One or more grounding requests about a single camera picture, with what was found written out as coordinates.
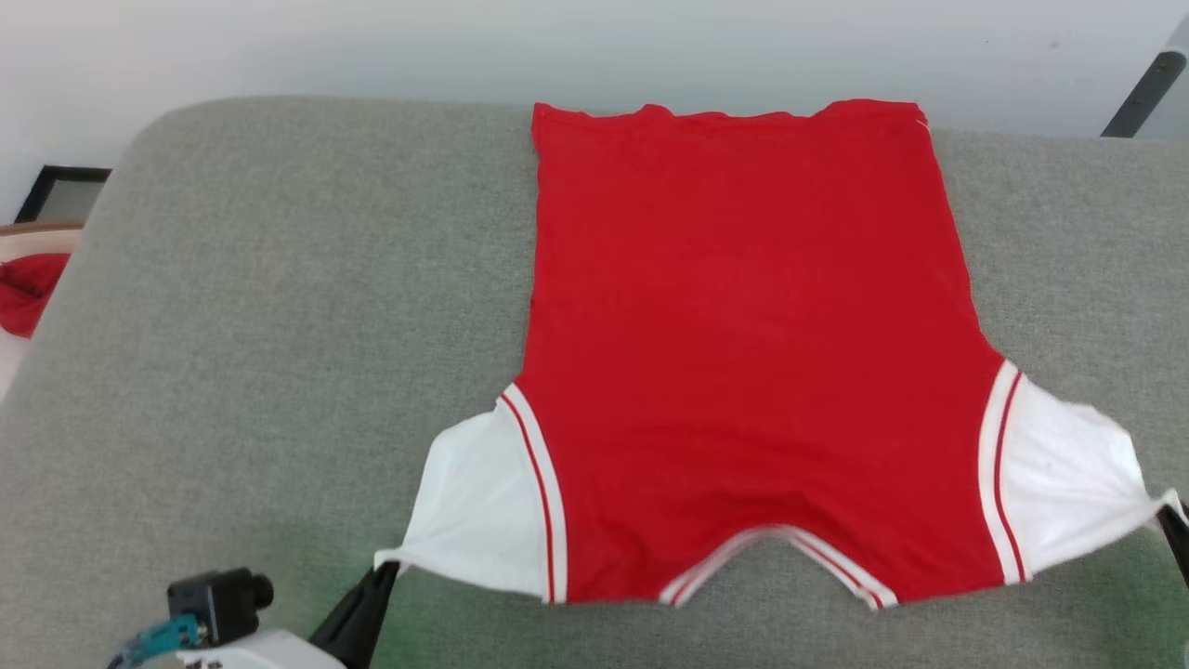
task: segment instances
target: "red stripe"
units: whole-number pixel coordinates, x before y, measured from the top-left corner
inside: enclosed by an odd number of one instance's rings
[[[1004,498],[999,492],[999,471],[1004,462],[1004,435],[1007,433],[1007,415],[1012,411],[1012,398],[1015,397],[1015,387],[1020,385],[1020,378],[1023,373],[1015,373],[1015,380],[1012,381],[1012,390],[1007,393],[1007,403],[1004,405],[1004,418],[999,423],[999,443],[995,446],[995,507],[999,509],[999,520],[1004,524],[1004,530],[1007,531],[1007,538],[1012,542],[1012,553],[1015,554],[1015,567],[1020,570],[1020,582],[1027,581],[1024,575],[1024,560],[1020,558],[1020,547],[1015,543],[1015,535],[1012,534],[1012,526],[1007,524],[1007,515],[1004,513]]]
[[[883,600],[880,599],[880,595],[877,595],[877,594],[873,593],[872,591],[864,588],[863,585],[858,582],[858,579],[855,579],[854,576],[850,575],[850,572],[847,572],[845,569],[843,569],[843,567],[841,564],[838,564],[837,562],[830,560],[829,555],[825,555],[824,553],[819,551],[816,547],[813,547],[813,544],[811,544],[811,543],[801,539],[800,537],[795,537],[794,536],[793,541],[797,542],[797,545],[801,547],[805,550],[812,551],[813,555],[816,555],[816,556],[820,557],[822,560],[826,561],[828,563],[830,563],[831,567],[833,567],[835,569],[837,569],[838,572],[841,572],[843,576],[845,576],[848,580],[850,580],[851,583],[854,583],[855,589],[857,589],[861,593],[867,593],[867,594],[872,595],[872,599],[875,600],[875,606],[877,606],[880,608],[883,608]]]
[[[549,500],[545,497],[545,479],[541,476],[541,467],[536,463],[536,455],[533,454],[533,447],[528,443],[528,430],[524,428],[524,419],[521,418],[520,412],[516,411],[516,405],[508,399],[508,395],[499,396],[499,399],[508,404],[508,409],[512,410],[512,416],[516,417],[516,423],[521,427],[521,436],[524,438],[524,448],[528,450],[528,459],[533,462],[533,472],[536,474],[536,487],[541,491],[541,509],[545,511],[545,545],[546,545],[546,563],[549,569],[549,604],[553,604],[553,524],[549,523]]]

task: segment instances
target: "gray fabric surface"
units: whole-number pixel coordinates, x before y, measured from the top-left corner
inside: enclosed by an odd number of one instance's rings
[[[517,372],[528,124],[260,99],[145,131],[0,410],[0,665],[101,667],[169,581],[240,564],[276,581],[266,624],[314,629],[403,534],[432,438]],[[1189,492],[1189,150],[935,139],[990,340],[1128,428],[1153,491]],[[776,543],[680,611],[411,573],[375,667],[1179,667],[1162,542],[879,614]]]

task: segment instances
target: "red cloth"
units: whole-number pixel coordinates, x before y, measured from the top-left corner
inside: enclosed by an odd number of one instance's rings
[[[0,327],[31,339],[70,253],[38,253],[0,265]]]
[[[1005,361],[916,105],[539,105],[533,134],[516,386],[565,500],[567,601],[680,602],[763,528],[877,606],[1005,583],[979,488]]]

